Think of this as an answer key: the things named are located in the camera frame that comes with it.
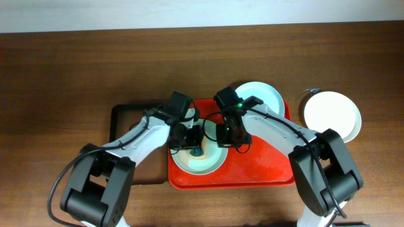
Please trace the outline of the green and yellow sponge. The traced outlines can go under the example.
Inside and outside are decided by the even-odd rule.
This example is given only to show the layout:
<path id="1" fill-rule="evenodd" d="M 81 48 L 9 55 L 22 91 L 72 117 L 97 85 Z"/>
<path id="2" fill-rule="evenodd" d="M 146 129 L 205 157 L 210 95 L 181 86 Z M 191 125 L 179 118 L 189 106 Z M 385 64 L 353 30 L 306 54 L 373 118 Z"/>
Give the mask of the green and yellow sponge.
<path id="1" fill-rule="evenodd" d="M 204 152 L 204 150 L 203 150 L 201 147 L 197 147 L 197 148 L 193 148 L 193 149 L 190 151 L 189 155 L 198 158 L 198 157 L 204 156 L 204 155 L 205 155 L 205 152 Z"/>

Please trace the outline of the white plate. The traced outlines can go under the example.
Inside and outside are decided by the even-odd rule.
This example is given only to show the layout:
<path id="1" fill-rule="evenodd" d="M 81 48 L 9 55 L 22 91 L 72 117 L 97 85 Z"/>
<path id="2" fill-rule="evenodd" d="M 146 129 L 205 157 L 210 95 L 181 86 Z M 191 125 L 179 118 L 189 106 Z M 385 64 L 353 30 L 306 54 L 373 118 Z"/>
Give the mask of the white plate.
<path id="1" fill-rule="evenodd" d="M 362 128 L 362 116 L 356 104 L 335 91 L 321 91 L 311 96 L 302 109 L 306 126 L 314 131 L 336 131 L 344 143 L 354 140 Z"/>

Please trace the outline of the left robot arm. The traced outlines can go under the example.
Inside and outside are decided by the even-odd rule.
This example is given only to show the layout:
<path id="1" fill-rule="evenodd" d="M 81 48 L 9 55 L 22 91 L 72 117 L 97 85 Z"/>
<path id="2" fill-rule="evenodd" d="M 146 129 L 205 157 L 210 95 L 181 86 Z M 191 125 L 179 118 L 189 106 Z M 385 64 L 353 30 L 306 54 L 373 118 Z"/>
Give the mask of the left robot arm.
<path id="1" fill-rule="evenodd" d="M 61 210 L 82 226 L 127 226 L 124 212 L 136 166 L 166 144 L 175 127 L 188 128 L 198 117 L 194 100 L 175 91 L 168 104 L 146 110 L 119 139 L 103 146 L 85 145 L 60 174 L 71 172 Z"/>

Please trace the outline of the pale green plate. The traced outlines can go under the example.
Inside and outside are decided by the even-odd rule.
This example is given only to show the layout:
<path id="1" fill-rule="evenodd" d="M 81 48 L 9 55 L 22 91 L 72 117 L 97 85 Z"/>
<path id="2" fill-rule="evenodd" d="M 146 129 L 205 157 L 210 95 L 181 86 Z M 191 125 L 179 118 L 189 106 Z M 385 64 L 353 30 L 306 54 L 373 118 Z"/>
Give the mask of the pale green plate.
<path id="1" fill-rule="evenodd" d="M 196 122 L 180 123 L 187 128 L 192 128 L 194 125 L 201 126 L 203 133 L 203 140 L 201 148 L 204 150 L 205 155 L 202 157 L 193 157 L 189 153 L 192 149 L 173 150 L 170 149 L 169 153 L 174 160 L 174 163 L 184 172 L 192 175 L 207 175 L 219 169 L 225 162 L 228 149 L 220 148 L 216 140 L 216 124 L 209 121 L 199 119 Z"/>

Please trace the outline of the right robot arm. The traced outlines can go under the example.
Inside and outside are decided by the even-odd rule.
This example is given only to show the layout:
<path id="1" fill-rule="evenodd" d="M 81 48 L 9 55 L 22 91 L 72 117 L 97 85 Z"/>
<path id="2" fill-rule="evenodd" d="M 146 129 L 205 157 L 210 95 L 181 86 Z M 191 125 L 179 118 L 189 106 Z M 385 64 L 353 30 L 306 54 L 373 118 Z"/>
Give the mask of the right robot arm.
<path id="1" fill-rule="evenodd" d="M 288 158 L 305 204 L 297 226 L 332 226 L 337 216 L 347 216 L 342 208 L 362 188 L 363 179 L 336 131 L 297 125 L 255 96 L 239 97 L 231 87 L 213 100 L 223 119 L 216 129 L 218 146 L 239 149 L 256 136 Z"/>

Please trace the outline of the light blue plate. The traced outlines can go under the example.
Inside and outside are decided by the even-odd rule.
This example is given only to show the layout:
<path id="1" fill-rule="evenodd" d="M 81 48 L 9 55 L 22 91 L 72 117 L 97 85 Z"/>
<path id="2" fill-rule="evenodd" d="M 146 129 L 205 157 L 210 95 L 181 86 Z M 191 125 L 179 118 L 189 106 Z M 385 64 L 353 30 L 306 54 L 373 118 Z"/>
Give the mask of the light blue plate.
<path id="1" fill-rule="evenodd" d="M 283 98 L 279 92 L 263 82 L 253 81 L 240 85 L 235 89 L 237 95 L 243 99 L 247 99 L 250 96 L 255 96 L 261 99 L 272 111 L 281 115 L 285 115 L 285 104 Z"/>

